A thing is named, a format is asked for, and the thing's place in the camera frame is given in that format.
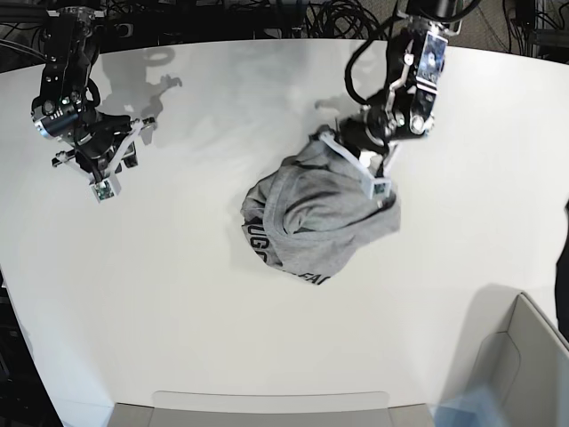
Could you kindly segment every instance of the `white tabletop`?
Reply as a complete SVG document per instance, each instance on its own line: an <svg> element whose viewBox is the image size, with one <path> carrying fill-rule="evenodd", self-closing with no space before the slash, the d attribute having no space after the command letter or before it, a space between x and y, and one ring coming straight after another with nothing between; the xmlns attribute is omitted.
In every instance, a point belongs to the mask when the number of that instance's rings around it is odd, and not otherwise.
<svg viewBox="0 0 569 427"><path fill-rule="evenodd" d="M0 76L0 265L61 414L73 402L151 406L156 391L436 403L464 384L519 290L555 316L569 68L546 61L449 49L436 128L394 165L400 232L324 285L266 267L247 245L244 195L333 121L315 103L356 110L343 69L359 43L102 55L101 110L159 114L159 127L101 205L51 167L63 148L29 119L41 69ZM384 47L358 63L361 93L383 84Z"/></svg>

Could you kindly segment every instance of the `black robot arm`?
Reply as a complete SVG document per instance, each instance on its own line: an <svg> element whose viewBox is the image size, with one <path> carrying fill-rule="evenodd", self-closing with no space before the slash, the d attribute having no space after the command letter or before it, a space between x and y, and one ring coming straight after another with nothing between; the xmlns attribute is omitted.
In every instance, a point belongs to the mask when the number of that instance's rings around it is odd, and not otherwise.
<svg viewBox="0 0 569 427"><path fill-rule="evenodd" d="M368 150L385 157L390 142L420 138L432 128L447 37L460 28L460 23L452 28L447 21L459 20L456 17L463 14L453 15L454 9L453 0L411 0L405 12L396 9L384 25L392 27L404 20L405 26L389 39L385 83L368 99L355 91L351 70L373 39L354 53L346 67L346 88L363 107L359 114L340 122L340 137L355 156Z"/></svg>
<svg viewBox="0 0 569 427"><path fill-rule="evenodd" d="M52 165L69 165L84 175L101 201L120 191L116 174L121 172L121 161L127 167L138 164L134 138L154 118L131 120L96 109L100 94L90 75L99 56L97 31L104 28L95 23L105 12L99 2L79 1L60 0L50 6L46 64L39 96L32 102L32 118L45 138L71 146L58 153Z"/></svg>

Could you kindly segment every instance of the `cable bundle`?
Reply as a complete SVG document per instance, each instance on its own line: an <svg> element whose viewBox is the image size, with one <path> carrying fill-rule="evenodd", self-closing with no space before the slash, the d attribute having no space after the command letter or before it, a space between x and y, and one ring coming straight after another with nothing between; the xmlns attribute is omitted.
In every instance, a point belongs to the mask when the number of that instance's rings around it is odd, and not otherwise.
<svg viewBox="0 0 569 427"><path fill-rule="evenodd" d="M132 15L142 12L161 12L160 9L151 9L146 5L132 0L109 0L108 11L118 15Z"/></svg>
<svg viewBox="0 0 569 427"><path fill-rule="evenodd" d="M33 48L33 43L30 46L26 46L26 45L21 44L21 43L13 42L11 40L6 40L6 38L14 30L20 30L20 31L35 30L37 33L37 31L42 26L35 26L35 27L30 27L30 28L20 28L19 24L18 25L0 24L0 25L11 28L11 30L8 31L8 33L4 36L4 38L0 39L0 46L1 47L6 47L8 49L11 49L12 51L22 55L23 57L27 57L27 58L34 57L36 60L39 60L40 62L45 62L44 55L41 52L39 52Z"/></svg>
<svg viewBox="0 0 569 427"><path fill-rule="evenodd" d="M309 9L313 19L310 21L307 14L308 38L367 39L381 27L378 19L359 0L330 0L323 4L310 4ZM381 35L387 39L384 31Z"/></svg>
<svg viewBox="0 0 569 427"><path fill-rule="evenodd" d="M259 8L270 8L269 0L251 0L249 3L233 3L228 9L230 11L254 11Z"/></svg>

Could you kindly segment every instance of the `black cable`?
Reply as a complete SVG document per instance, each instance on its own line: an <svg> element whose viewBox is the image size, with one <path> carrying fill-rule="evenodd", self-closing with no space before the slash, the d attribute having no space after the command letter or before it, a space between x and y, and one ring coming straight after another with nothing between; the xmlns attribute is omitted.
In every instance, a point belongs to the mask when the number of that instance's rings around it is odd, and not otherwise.
<svg viewBox="0 0 569 427"><path fill-rule="evenodd" d="M305 19L308 38L370 38L381 26L377 17L365 9L359 0L329 0L309 4L312 22ZM387 39L385 31L380 31Z"/></svg>
<svg viewBox="0 0 569 427"><path fill-rule="evenodd" d="M508 52L508 47L504 44L504 42L501 41L500 37L496 34L496 31L494 31L494 28L492 27L492 25L490 24L490 22L486 18L486 15L484 15L484 12L480 7L478 7L477 12L480 14L480 18L482 18L482 20L484 21L484 23L492 33L496 42L498 42L498 44L500 45L500 47L503 49L504 52Z"/></svg>
<svg viewBox="0 0 569 427"><path fill-rule="evenodd" d="M393 20L389 23L389 33L387 34L387 41L391 40L391 37L393 36L393 27L395 26L396 23L396 16L398 9L399 9L399 2L395 2L393 6L393 11L391 11L391 18L393 18Z"/></svg>
<svg viewBox="0 0 569 427"><path fill-rule="evenodd" d="M524 56L530 56L530 44L529 44L529 34L526 32L526 28L518 26L517 33L522 41L522 48L524 49Z"/></svg>
<svg viewBox="0 0 569 427"><path fill-rule="evenodd" d="M28 56L33 56L34 58L40 60L41 62L45 62L45 57L40 52L35 51L34 49L31 49L30 47L25 46L24 44L16 43L10 40L0 39L0 46L12 49L15 52L25 53Z"/></svg>
<svg viewBox="0 0 569 427"><path fill-rule="evenodd" d="M32 36L32 39L31 39L31 41L29 42L29 45L31 46L32 49L34 48L34 41L36 40L37 34L38 34L41 30L42 30L42 27L39 27L38 29L36 29L36 31L34 31L34 35ZM38 39L37 39L37 50L38 50L39 52L41 52L41 51L40 51L40 47L39 47L39 43L40 43L40 39L38 38Z"/></svg>
<svg viewBox="0 0 569 427"><path fill-rule="evenodd" d="M509 26L508 11L506 10L506 0L501 0L501 9L504 12L504 20L508 28L508 53L512 53L512 28Z"/></svg>
<svg viewBox="0 0 569 427"><path fill-rule="evenodd" d="M301 27L302 27L302 0L296 0L296 7L295 7L295 11L294 11L294 20L295 20L295 24L296 23L300 23ZM293 35L294 38L302 38L302 29L298 30L295 29L293 31Z"/></svg>
<svg viewBox="0 0 569 427"><path fill-rule="evenodd" d="M16 24L16 25L8 25L8 27L10 27L11 30L6 33L6 35L4 36L4 40L5 40L6 38L8 38L8 36L13 32L13 30L19 29L19 28L18 28L18 25L19 25L19 24Z"/></svg>
<svg viewBox="0 0 569 427"><path fill-rule="evenodd" d="M352 54L352 57L349 59L348 64L346 65L346 69L344 71L344 83L346 85L346 91L352 100L357 102L361 105L367 105L368 102L366 99L361 97L354 88L354 82L352 80L352 69L354 68L354 64L356 63L357 59L362 56L362 53L372 45L372 43L378 39L379 35L381 35L387 28L392 27L398 20L400 20L396 15L390 16L387 20L385 20L379 28L377 28L376 32L371 34L370 37L362 43L361 46L357 48L357 50Z"/></svg>
<svg viewBox="0 0 569 427"><path fill-rule="evenodd" d="M525 45L524 45L524 38L522 37L522 33L520 32L520 29L517 27L517 25L514 22L510 22L511 24L511 28L512 31L514 33L514 38L517 41L517 47L519 49L519 54L522 56L525 56Z"/></svg>
<svg viewBox="0 0 569 427"><path fill-rule="evenodd" d="M238 11L240 9L245 9L247 11L252 11L257 8L270 8L271 4L269 0L251 0L249 3L233 3L228 10Z"/></svg>
<svg viewBox="0 0 569 427"><path fill-rule="evenodd" d="M275 10L276 10L276 21L278 26L281 28L282 36L281 38L291 38L290 36L290 25L288 25L288 19L284 13L283 0L276 0Z"/></svg>
<svg viewBox="0 0 569 427"><path fill-rule="evenodd" d="M41 28L41 27L42 27L41 25L37 25L37 26L35 26L35 27L20 28L20 27L18 27L19 24L18 24L18 25L0 24L0 25L3 25L3 26L5 26L5 27L10 27L10 28L12 29L12 31L15 30L15 29L18 29L19 31L28 31L29 29L36 29L36 28ZM12 33L12 31L9 31L8 34L6 34L6 35L4 36L4 38L8 37L8 36L10 35L10 33Z"/></svg>
<svg viewBox="0 0 569 427"><path fill-rule="evenodd" d="M421 8L419 10L430 20L435 20L436 22L441 22L443 24L452 24L453 22L466 18L472 11L474 11L478 7L480 2L482 2L482 0L472 0L470 4L466 6L464 9L462 9L460 12L456 13L453 16L448 16L448 17L431 15L423 11Z"/></svg>
<svg viewBox="0 0 569 427"><path fill-rule="evenodd" d="M569 2L563 3L559 6L559 9L557 9L557 13L559 14L559 18L561 18L561 22L563 22L563 26L562 28L565 28L565 18L563 17L563 13L562 11L564 10L564 8L566 8L567 6L569 6Z"/></svg>
<svg viewBox="0 0 569 427"><path fill-rule="evenodd" d="M527 28L522 28L525 43L525 56L532 56L532 44L530 43L530 33Z"/></svg>
<svg viewBox="0 0 569 427"><path fill-rule="evenodd" d="M542 20L543 22L548 23L553 29L563 29L563 27L561 27L561 25L559 25L558 23L556 23L553 18L551 18L547 13L545 12L537 12L535 13L535 17L539 18L540 20Z"/></svg>
<svg viewBox="0 0 569 427"><path fill-rule="evenodd" d="M100 105L100 92L95 82L93 82L90 78L87 81L87 89L89 89L89 92L92 96L92 101L89 101L91 103L91 107L96 109Z"/></svg>
<svg viewBox="0 0 569 427"><path fill-rule="evenodd" d="M113 10L115 12L118 11L118 13L122 14L128 14L132 12L132 10L130 9L130 5L127 2L117 2L116 0L110 0L110 2L111 2L111 6L109 7L110 10Z"/></svg>

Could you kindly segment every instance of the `gray cloth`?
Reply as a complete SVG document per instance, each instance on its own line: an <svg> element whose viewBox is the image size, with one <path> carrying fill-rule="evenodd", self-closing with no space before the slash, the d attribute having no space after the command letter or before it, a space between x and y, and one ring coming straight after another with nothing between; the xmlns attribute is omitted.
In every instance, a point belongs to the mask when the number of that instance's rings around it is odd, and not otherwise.
<svg viewBox="0 0 569 427"><path fill-rule="evenodd" d="M398 231L401 217L395 192L380 210L364 196L356 168L318 140L250 189L241 214L251 248L268 266L315 285L360 246Z"/></svg>

